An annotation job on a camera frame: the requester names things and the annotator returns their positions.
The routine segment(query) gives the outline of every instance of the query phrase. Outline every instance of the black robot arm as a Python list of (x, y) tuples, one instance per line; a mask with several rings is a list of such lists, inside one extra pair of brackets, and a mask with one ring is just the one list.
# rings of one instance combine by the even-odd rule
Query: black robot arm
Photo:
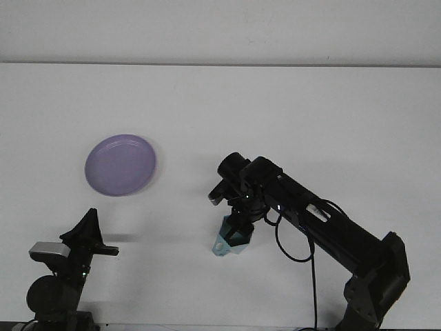
[(28, 291), (26, 300), (38, 321), (33, 331), (97, 331), (92, 314), (76, 309), (94, 254), (118, 255), (119, 249), (104, 245), (94, 208), (60, 239), (37, 242), (29, 251), (53, 273), (37, 279)]
[(249, 242), (252, 223), (274, 209), (353, 274), (344, 290), (347, 310), (336, 329), (379, 328), (410, 280), (406, 251), (397, 234), (377, 239), (337, 205), (319, 198), (264, 157), (251, 162), (233, 153), (219, 165), (218, 173), (223, 180), (209, 198), (214, 205), (227, 199), (232, 206), (225, 220), (228, 231), (220, 234), (228, 245)]

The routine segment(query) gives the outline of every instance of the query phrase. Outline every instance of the black cable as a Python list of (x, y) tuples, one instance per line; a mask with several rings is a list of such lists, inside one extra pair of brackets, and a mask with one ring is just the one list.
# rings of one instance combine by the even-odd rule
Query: black cable
[(294, 262), (297, 262), (297, 263), (305, 263), (305, 262), (308, 262), (308, 261), (310, 261), (311, 259), (312, 259), (312, 257), (313, 257), (313, 255), (314, 255), (314, 242), (312, 243), (312, 245), (311, 244), (309, 244), (309, 250), (310, 250), (310, 252), (311, 252), (311, 254), (306, 258), (306, 259), (297, 259), (296, 257), (293, 257), (293, 256), (291, 256), (283, 247), (282, 247), (282, 244), (280, 243), (280, 239), (278, 238), (278, 226), (280, 225), (280, 221), (282, 220), (282, 218), (281, 217), (279, 217), (278, 219), (277, 219), (277, 222), (276, 222), (276, 231), (275, 231), (275, 233), (276, 233), (276, 243), (277, 243), (277, 246), (280, 248), (280, 250), (283, 252), (283, 254), (285, 254), (285, 256), (288, 258), (288, 259), (290, 259), (290, 260), (292, 260), (292, 261), (294, 261)]
[(308, 261), (311, 261), (311, 275), (312, 275), (312, 292), (313, 292), (313, 299), (314, 299), (314, 328), (303, 328), (300, 329), (298, 331), (307, 331), (307, 330), (312, 330), (312, 331), (317, 331), (317, 323), (318, 323), (318, 314), (317, 314), (317, 282), (316, 282), (316, 264), (314, 261), (314, 253), (315, 253), (315, 245), (314, 245), (314, 240), (312, 239), (312, 237), (306, 233), (306, 236), (308, 238), (308, 244), (309, 244), (309, 252), (310, 255), (306, 258), (306, 259), (297, 259), (293, 256), (291, 256), (282, 246), (282, 244), (280, 243), (280, 239), (278, 237), (278, 226), (280, 224), (280, 222), (282, 221), (282, 214), (279, 214), (277, 221), (276, 222), (272, 222), (267, 218), (267, 215), (264, 216), (264, 220), (266, 223), (268, 223), (271, 226), (274, 226), (275, 229), (275, 235), (276, 235), (276, 242), (277, 242), (277, 246), (280, 248), (280, 250), (283, 252), (283, 254), (285, 254), (285, 256), (294, 261), (294, 262), (298, 262), (298, 263), (305, 263)]
[(21, 327), (20, 331), (24, 331), (30, 324), (36, 322), (36, 319), (31, 319), (30, 321), (24, 323), (24, 325)]

